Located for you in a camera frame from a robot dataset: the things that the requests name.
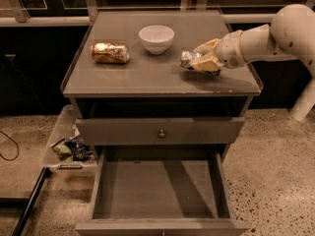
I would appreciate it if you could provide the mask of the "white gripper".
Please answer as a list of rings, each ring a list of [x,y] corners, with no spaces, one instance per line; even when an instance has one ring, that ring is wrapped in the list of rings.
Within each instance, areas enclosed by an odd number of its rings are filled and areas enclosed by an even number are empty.
[[[195,53],[203,54],[189,62],[196,71],[216,72],[223,66],[236,69],[246,64],[240,48],[242,30],[228,33],[221,40],[214,38],[194,49]]]

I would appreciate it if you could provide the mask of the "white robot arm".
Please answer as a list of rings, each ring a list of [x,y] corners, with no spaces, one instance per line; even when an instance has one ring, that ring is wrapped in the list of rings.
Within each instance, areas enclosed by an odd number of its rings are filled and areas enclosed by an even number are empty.
[[[305,5],[280,9],[269,25],[237,30],[194,49],[201,57],[189,62],[197,71],[236,69],[255,61],[300,60],[315,76],[315,12]]]

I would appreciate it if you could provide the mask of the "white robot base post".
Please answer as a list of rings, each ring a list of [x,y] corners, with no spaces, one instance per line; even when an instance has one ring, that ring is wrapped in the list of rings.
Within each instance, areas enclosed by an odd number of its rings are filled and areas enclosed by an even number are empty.
[[[304,91],[290,109],[290,115],[296,121],[303,121],[315,105],[315,79],[311,79]]]

